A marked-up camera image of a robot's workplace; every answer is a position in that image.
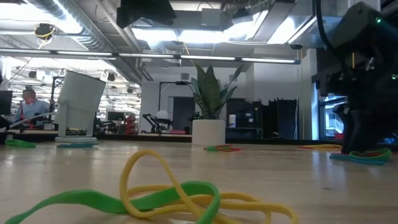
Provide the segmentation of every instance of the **plant leaf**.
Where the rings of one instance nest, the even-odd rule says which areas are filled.
[[[219,79],[219,78],[217,78],[217,82],[218,82],[218,88],[220,88],[220,89],[221,89],[221,81],[220,81],[220,79]]]
[[[201,98],[208,108],[209,114],[214,113],[220,107],[220,88],[218,87],[218,82],[214,76],[214,70],[211,65],[206,72]]]
[[[224,105],[220,106],[214,113],[209,115],[209,119],[219,119],[221,110],[223,110]]]
[[[226,103],[226,101],[229,100],[232,97],[232,95],[234,94],[234,91],[236,90],[236,88],[237,88],[237,86],[232,88],[231,91],[229,91],[228,95],[226,95],[226,97],[224,97],[222,99],[223,100],[223,101],[221,101],[222,105],[224,105]]]
[[[228,94],[228,88],[223,89],[220,92],[220,98],[223,99]]]
[[[243,68],[243,65],[241,65],[238,69],[236,69],[236,71],[235,71],[235,73],[234,73],[234,77],[231,79],[231,81],[229,81],[229,83],[225,86],[225,88],[228,89],[228,87],[229,87],[229,85],[232,83],[232,81],[233,81],[235,78],[238,78],[238,77],[239,77],[239,75],[240,75],[241,72],[242,72],[242,68]]]
[[[202,96],[203,94],[203,86],[205,84],[205,78],[206,78],[206,72],[204,71],[203,68],[199,65],[195,65],[198,71],[198,89],[200,92],[200,95]]]
[[[195,90],[195,93],[200,96],[198,80],[196,78],[191,78],[191,83],[192,83],[193,89]]]
[[[202,98],[200,95],[193,93],[193,99],[195,100],[195,103],[200,107],[201,113],[203,114],[205,119],[209,118],[209,111],[206,105],[203,103]]]
[[[237,86],[232,88],[231,91],[229,91],[229,93],[227,95],[225,95],[224,98],[221,99],[220,107],[214,113],[209,114],[210,119],[218,119],[220,117],[221,110],[223,109],[227,100],[232,97],[236,88],[237,88]]]

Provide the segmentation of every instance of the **person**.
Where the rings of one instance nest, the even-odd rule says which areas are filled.
[[[12,120],[13,123],[34,116],[50,112],[50,103],[36,99],[34,90],[24,90],[22,92],[22,101],[17,113]]]

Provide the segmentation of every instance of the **window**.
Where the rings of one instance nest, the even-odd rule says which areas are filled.
[[[320,138],[341,138],[344,131],[344,124],[340,117],[333,112],[337,105],[345,103],[345,96],[329,94],[319,102],[320,115]]]

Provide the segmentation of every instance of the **table surface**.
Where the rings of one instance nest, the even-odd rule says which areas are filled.
[[[100,141],[95,149],[57,149],[54,142],[36,149],[0,146],[0,223],[39,201],[66,190],[94,189],[119,197],[125,162],[141,149],[153,149],[169,163],[180,182],[203,180],[220,191],[251,194],[269,203],[292,206],[300,223],[397,223],[397,163],[367,166],[331,161],[327,153],[295,146],[238,145],[240,152],[206,152],[188,143]],[[140,160],[129,185],[170,184],[153,157]],[[231,212],[242,223],[263,223],[259,212]],[[22,223],[179,223],[188,214],[164,215],[152,221],[109,215],[80,205],[52,205]],[[272,223],[289,223],[274,215]]]

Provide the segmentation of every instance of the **fluorescent light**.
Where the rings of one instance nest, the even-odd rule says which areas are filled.
[[[124,54],[120,53],[120,57],[140,57],[140,58],[174,58],[174,55],[162,54]]]
[[[198,59],[198,60],[235,60],[234,57],[217,57],[217,56],[197,56],[197,55],[181,55],[181,59]]]
[[[255,23],[254,23],[253,27],[251,28],[251,30],[246,35],[246,40],[252,39],[254,37],[256,32],[259,30],[262,22],[264,22],[264,19],[266,19],[267,14],[268,14],[268,10],[265,10],[265,11],[258,12],[255,15],[253,15],[253,20],[255,21]]]
[[[87,55],[87,56],[112,56],[112,53],[105,52],[73,52],[73,51],[57,51],[58,54],[63,55]]]
[[[295,41],[298,37],[300,37],[315,21],[317,20],[316,17],[312,18],[310,22],[308,22],[304,27],[302,27],[296,34],[293,35],[292,38],[290,38],[287,42],[292,43]]]
[[[291,17],[288,17],[274,32],[272,37],[267,41],[267,44],[284,44],[294,34],[295,34],[294,20]]]
[[[241,22],[238,24],[235,24],[231,26],[230,28],[224,30],[224,35],[226,36],[226,39],[235,39],[238,37],[245,37],[248,32],[251,31],[252,27],[254,25],[253,21],[250,22]]]
[[[134,35],[139,40],[145,41],[174,41],[177,40],[177,35],[174,30],[166,29],[132,29]]]
[[[209,43],[216,44],[227,41],[226,37],[221,31],[208,30],[184,30],[182,31],[179,41],[186,43]]]
[[[275,59],[275,58],[242,58],[242,62],[262,62],[262,63],[295,63],[295,60]]]
[[[51,54],[49,50],[30,50],[30,49],[0,49],[3,53],[23,53],[23,54]]]
[[[116,57],[87,57],[88,60],[116,60]]]

